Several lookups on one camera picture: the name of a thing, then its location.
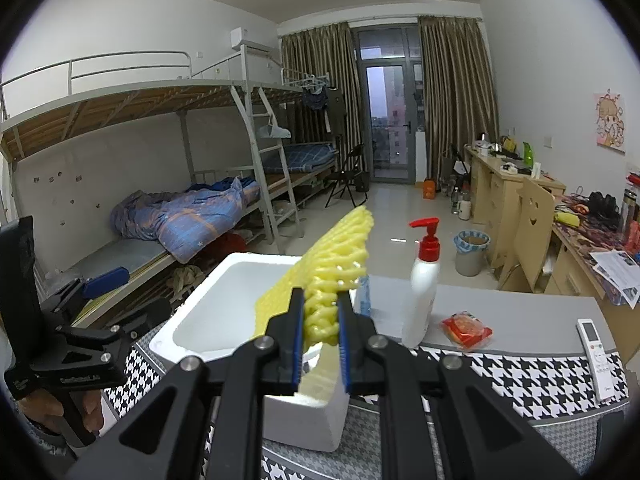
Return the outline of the yellow foam net sleeve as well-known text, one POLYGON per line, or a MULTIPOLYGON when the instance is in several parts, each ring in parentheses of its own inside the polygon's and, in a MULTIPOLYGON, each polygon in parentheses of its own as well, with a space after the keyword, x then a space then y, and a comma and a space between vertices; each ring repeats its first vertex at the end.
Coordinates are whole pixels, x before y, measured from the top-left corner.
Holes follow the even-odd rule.
POLYGON ((323 234, 255 304, 256 337, 270 318, 285 313, 292 289, 304 291, 304 353, 316 344, 338 344, 337 294, 359 286, 367 274, 367 240, 374 226, 365 206, 349 211, 323 234))

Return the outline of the blue spray bottle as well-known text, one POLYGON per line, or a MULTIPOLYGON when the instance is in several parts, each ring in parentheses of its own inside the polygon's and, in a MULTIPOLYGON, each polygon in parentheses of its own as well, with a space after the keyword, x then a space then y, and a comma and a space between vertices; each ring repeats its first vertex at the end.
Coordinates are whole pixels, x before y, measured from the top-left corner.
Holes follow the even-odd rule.
POLYGON ((362 315, 371 315, 371 298, 370 298, 370 276, 365 275, 360 278, 359 287, 357 289, 354 310, 362 315))

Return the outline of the white styrofoam box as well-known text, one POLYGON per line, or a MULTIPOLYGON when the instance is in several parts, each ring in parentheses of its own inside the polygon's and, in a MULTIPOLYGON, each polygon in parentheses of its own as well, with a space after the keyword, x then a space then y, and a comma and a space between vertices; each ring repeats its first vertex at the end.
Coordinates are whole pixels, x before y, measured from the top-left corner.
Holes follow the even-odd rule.
POLYGON ((235 252, 192 292, 151 339, 168 367, 201 364, 219 399, 218 448, 229 457, 259 440, 331 453, 340 446, 348 396, 335 347, 316 344, 303 354, 302 378, 291 385, 291 318, 270 318, 256 337, 255 304, 297 262, 292 256, 235 252))

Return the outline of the blue plaid quilt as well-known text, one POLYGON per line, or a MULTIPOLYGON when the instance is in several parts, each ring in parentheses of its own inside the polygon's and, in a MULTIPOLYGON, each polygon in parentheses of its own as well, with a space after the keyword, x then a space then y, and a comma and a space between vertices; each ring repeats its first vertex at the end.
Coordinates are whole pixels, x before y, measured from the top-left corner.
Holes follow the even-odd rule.
POLYGON ((110 225, 123 238, 156 240, 178 262, 187 263, 232 230, 259 196, 259 184, 251 177, 194 184, 184 192, 137 191, 112 209, 110 225))

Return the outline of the black folding chair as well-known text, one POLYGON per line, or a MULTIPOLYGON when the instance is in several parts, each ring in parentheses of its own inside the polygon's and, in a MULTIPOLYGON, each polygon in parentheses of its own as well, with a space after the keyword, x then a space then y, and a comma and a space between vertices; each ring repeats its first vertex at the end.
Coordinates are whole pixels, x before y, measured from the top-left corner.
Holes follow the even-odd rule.
POLYGON ((364 145, 357 144, 333 170, 326 182, 329 183, 329 196, 324 206, 329 207, 335 196, 343 198, 347 194, 354 208, 368 200, 368 188, 363 171, 364 145))

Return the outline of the red snack packet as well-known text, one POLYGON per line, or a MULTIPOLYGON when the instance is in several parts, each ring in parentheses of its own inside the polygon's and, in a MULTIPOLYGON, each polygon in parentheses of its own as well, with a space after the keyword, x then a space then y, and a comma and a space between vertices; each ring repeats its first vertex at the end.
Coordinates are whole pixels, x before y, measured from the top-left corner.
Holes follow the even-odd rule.
POLYGON ((440 322, 445 335, 464 350, 470 350, 489 339, 494 331, 470 312, 458 312, 440 322))

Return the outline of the blue waste bin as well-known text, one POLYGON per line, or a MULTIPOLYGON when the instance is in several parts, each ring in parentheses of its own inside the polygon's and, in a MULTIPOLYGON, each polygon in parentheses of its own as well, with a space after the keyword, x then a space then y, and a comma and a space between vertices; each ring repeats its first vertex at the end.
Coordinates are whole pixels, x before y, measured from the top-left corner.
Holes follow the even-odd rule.
POLYGON ((466 278, 477 276, 484 268, 485 252, 491 238, 483 231, 463 230, 454 237, 454 266, 466 278))

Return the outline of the orange floor bottle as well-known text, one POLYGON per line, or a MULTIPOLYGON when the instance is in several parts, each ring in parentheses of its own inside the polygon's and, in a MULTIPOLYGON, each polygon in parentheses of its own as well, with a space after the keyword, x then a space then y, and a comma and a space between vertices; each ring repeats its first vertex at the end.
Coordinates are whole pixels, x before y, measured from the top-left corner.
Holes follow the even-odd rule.
POLYGON ((434 200, 437 193, 437 185, 434 180, 425 179, 422 183, 422 195, 426 200, 434 200))

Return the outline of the metal bunk bed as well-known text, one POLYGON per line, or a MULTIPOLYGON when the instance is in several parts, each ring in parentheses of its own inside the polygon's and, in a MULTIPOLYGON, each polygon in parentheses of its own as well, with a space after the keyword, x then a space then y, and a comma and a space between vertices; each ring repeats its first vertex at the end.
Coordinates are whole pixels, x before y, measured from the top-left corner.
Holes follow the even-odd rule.
POLYGON ((302 90, 284 72, 258 70, 247 50, 199 71, 187 54, 160 51, 154 70, 166 68, 179 76, 110 86, 99 58, 85 56, 2 84, 9 98, 53 75, 65 78, 55 99, 1 118, 1 198, 9 219, 34 222, 38 300, 119 266, 130 274, 126 285, 83 301, 70 317, 75 326, 103 320, 178 266, 208 266, 216 240, 242 226, 281 244, 282 226, 299 219, 295 189, 331 167, 329 159, 293 159, 284 115, 302 90), (184 192, 234 177, 255 179, 258 200, 187 263, 156 240, 123 238, 111 228, 112 209, 134 192, 184 192))

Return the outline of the houndstooth table mat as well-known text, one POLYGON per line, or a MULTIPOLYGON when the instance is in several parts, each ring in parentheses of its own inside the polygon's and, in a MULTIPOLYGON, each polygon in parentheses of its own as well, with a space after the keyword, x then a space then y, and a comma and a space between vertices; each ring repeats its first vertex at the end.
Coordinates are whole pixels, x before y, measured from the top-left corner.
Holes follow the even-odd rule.
POLYGON ((622 359, 599 402, 585 356, 381 349, 349 337, 348 411, 331 453, 262 439, 241 476, 263 479, 575 479, 593 463, 598 420, 629 402, 622 359))

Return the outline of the left brown curtain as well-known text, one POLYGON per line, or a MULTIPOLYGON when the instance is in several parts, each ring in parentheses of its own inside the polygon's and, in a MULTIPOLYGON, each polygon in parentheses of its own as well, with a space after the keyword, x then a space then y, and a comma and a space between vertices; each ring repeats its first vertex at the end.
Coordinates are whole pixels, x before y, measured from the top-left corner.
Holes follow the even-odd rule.
POLYGON ((284 79, 302 90, 286 120, 295 143, 330 144, 341 162, 362 143, 361 89, 352 31, 345 22, 281 38, 284 79))

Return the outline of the glass balcony door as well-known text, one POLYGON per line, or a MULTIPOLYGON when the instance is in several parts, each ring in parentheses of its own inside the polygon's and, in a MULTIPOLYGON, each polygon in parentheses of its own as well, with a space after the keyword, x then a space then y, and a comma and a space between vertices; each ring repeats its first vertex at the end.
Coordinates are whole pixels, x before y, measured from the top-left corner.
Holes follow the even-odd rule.
POLYGON ((352 31, 363 142, 375 182, 416 182, 416 132, 424 126, 422 50, 416 24, 352 31))

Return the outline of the wooden desk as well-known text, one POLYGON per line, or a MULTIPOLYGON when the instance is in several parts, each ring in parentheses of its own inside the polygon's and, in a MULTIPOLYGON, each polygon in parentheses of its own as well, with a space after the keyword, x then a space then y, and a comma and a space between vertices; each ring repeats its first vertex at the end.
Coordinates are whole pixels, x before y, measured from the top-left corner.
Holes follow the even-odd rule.
POLYGON ((503 161, 465 148, 471 164, 472 219, 491 237, 487 261, 498 275, 498 287, 510 292, 590 297, 610 329, 625 363, 639 351, 639 309, 594 270, 590 252, 615 246, 602 233, 597 244, 586 229, 554 220, 555 207, 565 205, 565 185, 552 177, 533 179, 510 174, 503 161))

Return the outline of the white remote control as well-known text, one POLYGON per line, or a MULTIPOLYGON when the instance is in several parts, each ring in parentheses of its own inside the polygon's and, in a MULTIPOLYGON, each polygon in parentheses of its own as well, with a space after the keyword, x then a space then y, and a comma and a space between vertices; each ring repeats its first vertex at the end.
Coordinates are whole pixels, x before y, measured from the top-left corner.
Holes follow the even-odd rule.
POLYGON ((613 378, 596 326, 591 318, 578 318, 576 326, 589 362, 596 398, 599 402, 612 399, 615 396, 613 378))

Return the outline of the white air conditioner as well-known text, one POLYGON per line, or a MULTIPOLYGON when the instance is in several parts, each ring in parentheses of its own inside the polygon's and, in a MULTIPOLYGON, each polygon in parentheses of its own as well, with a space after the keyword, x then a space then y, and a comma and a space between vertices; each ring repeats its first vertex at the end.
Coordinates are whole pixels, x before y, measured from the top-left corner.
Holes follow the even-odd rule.
POLYGON ((250 36, 250 32, 244 27, 232 29, 230 32, 231 47, 235 51, 241 51, 242 47, 262 53, 270 53, 272 47, 269 44, 258 41, 250 36))

